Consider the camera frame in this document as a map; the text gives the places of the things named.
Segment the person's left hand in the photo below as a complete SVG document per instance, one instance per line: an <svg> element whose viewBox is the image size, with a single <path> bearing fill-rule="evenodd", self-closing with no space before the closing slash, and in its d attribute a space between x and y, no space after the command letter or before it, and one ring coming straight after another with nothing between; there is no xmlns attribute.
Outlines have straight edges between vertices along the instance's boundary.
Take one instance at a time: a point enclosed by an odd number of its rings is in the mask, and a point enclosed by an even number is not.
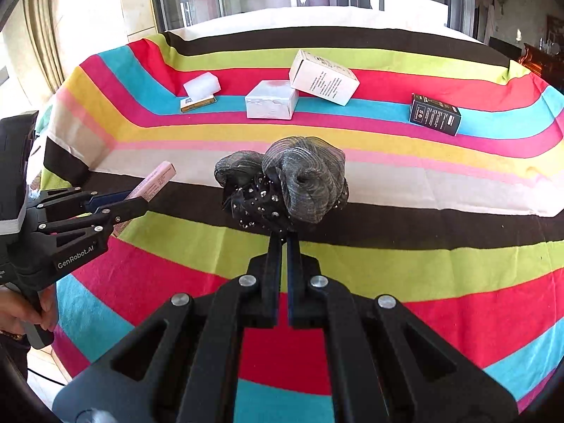
<svg viewBox="0 0 564 423"><path fill-rule="evenodd" d="M39 293L42 314L39 314L25 298L6 287L1 287L0 329L14 335L25 333L23 323L39 325L43 330L53 331L58 323L56 286Z"/></svg>

